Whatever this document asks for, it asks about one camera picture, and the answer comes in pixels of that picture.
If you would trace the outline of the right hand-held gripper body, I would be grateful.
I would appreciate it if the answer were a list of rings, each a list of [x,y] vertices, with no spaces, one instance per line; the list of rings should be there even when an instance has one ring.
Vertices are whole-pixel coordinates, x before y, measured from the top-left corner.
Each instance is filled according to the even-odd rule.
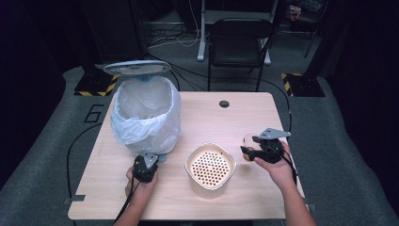
[[[260,139],[261,151],[263,153],[259,156],[265,162],[275,164],[284,156],[284,148],[280,143],[281,137],[289,137],[290,132],[280,131],[274,128],[267,128],[258,136]]]

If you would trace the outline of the beige perforated strainer container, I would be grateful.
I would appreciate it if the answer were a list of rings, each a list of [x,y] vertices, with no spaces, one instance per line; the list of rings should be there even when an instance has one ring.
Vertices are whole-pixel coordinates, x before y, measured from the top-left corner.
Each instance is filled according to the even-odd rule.
[[[201,198],[220,197],[236,171],[236,161],[225,149],[214,143],[204,143],[185,160],[191,188]]]

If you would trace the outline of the person's right hand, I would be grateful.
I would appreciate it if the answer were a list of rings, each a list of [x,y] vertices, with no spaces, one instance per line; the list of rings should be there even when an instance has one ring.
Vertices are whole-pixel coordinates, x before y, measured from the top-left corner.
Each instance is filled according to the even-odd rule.
[[[284,141],[281,142],[281,145],[284,151],[284,156],[279,162],[271,164],[265,162],[259,157],[255,157],[254,162],[258,166],[267,170],[272,181],[281,191],[283,191],[287,190],[288,188],[296,188],[296,184],[294,180],[293,169],[290,166],[292,163],[290,148]]]

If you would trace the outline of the black folding chair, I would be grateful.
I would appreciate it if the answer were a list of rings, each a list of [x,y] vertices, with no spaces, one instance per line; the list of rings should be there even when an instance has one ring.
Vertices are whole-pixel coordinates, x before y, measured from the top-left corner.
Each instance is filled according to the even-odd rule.
[[[224,18],[210,29],[208,45],[207,89],[211,89],[212,68],[258,69],[259,90],[269,39],[274,25],[266,19]]]

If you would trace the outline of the white metal desk frame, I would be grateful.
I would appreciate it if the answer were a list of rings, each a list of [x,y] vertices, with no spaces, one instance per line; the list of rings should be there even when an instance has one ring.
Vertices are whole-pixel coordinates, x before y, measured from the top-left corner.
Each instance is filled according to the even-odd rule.
[[[210,10],[206,8],[206,0],[201,0],[200,10],[200,39],[197,61],[202,62],[205,58],[206,51],[206,25],[213,24],[215,21],[223,18],[245,18],[256,19],[262,18],[270,22],[273,21],[279,0],[273,0],[272,8],[269,12],[246,12],[231,10]]]

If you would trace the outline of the black base with hazard tape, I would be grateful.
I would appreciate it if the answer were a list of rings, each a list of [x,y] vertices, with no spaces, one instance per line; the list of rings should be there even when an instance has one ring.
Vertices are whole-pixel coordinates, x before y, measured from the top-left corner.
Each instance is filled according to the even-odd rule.
[[[288,96],[325,97],[316,78],[308,78],[301,73],[282,73],[281,78]]]
[[[84,73],[74,89],[74,94],[79,96],[108,96],[115,88],[118,79],[118,75],[111,75],[95,68],[90,73]]]

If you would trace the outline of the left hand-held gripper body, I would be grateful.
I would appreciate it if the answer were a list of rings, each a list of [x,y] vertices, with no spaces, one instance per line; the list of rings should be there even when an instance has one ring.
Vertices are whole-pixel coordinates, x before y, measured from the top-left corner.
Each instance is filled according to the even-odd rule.
[[[152,153],[139,154],[134,162],[134,177],[141,183],[150,183],[156,173],[158,156]]]

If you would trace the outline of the person's left hand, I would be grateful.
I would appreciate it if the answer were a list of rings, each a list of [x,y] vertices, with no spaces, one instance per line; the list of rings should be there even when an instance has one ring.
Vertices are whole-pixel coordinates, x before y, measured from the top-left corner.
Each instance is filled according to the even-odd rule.
[[[125,187],[125,194],[129,196],[130,193],[133,193],[131,196],[129,204],[132,206],[145,207],[154,191],[154,188],[158,181],[158,173],[155,173],[152,181],[149,183],[140,183],[133,175],[134,168],[130,167],[126,172],[126,177],[128,179],[128,183]]]

